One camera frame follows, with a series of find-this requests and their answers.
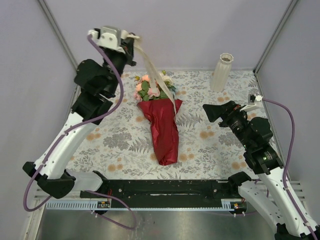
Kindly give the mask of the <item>red wrapping paper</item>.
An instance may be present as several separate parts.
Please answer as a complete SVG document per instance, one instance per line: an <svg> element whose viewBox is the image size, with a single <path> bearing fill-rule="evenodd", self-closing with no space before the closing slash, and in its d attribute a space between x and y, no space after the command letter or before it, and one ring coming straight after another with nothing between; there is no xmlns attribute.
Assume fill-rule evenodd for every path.
<svg viewBox="0 0 320 240"><path fill-rule="evenodd" d="M178 161L179 131L176 124L183 101L175 103L168 98L142 101L137 107L150 122L153 150L158 163L162 166L175 164Z"/></svg>

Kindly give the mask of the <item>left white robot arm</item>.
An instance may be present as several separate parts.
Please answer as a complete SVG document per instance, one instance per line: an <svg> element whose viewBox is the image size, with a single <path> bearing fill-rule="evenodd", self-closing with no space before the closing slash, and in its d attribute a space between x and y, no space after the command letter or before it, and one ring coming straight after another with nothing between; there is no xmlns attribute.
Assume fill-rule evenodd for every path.
<svg viewBox="0 0 320 240"><path fill-rule="evenodd" d="M117 36L93 29L87 39L104 62L99 64L86 59L78 65L74 82L80 87L80 95L71 107L65 124L44 154L22 167L30 177L24 199L27 199L33 182L49 198L55 199L75 191L102 198L109 191L106 178L100 172L71 171L66 166L87 135L122 103L125 91L121 75L126 65L136 65L134 49L141 38L125 30Z"/></svg>

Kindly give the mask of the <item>cream ribbon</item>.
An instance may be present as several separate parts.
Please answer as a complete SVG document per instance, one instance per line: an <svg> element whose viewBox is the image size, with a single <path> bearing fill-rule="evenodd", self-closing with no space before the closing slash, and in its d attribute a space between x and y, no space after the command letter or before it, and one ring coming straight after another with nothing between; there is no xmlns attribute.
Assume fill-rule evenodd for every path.
<svg viewBox="0 0 320 240"><path fill-rule="evenodd" d="M160 73L152 63L151 59L148 57L148 55L144 52L144 50L141 47L142 39L140 36L137 36L137 47L134 47L135 51L138 51L138 53L142 56L144 65L146 68L146 71L148 73L148 76L150 78L150 87L152 90L156 89L156 86L158 86L163 90L163 92L167 95L167 97L170 99L170 101L173 104L174 113L177 113L175 100L173 97L173 94L170 92L168 87L166 86L163 78L161 77Z"/></svg>

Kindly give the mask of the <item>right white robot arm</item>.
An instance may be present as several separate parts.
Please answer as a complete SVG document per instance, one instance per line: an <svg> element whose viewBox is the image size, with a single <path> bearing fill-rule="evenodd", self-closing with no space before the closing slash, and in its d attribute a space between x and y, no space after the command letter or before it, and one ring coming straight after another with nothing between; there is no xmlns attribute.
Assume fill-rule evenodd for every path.
<svg viewBox="0 0 320 240"><path fill-rule="evenodd" d="M261 193L244 172L228 178L228 194L250 203L272 228L275 239L318 240L320 226L300 202L287 178L285 166L270 145L273 133L268 119L248 120L247 113L262 108L262 101L263 98L257 96L244 106L234 101L202 106L211 123L221 119L218 125L231 129L245 149L246 164L263 182L271 197Z"/></svg>

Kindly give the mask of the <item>artificial flower bunch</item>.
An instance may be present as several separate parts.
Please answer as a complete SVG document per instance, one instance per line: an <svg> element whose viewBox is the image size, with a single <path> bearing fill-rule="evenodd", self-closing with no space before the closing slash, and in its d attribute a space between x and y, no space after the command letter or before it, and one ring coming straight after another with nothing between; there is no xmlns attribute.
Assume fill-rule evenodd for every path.
<svg viewBox="0 0 320 240"><path fill-rule="evenodd" d="M165 70L161 71L159 74L168 91L163 90L157 82L152 83L148 75L135 76L134 81L136 82L136 86L133 94L135 100L138 102L146 102L159 99L168 99L168 92L170 92L173 96L175 95L176 87L173 85L174 82L172 78L167 75Z"/></svg>

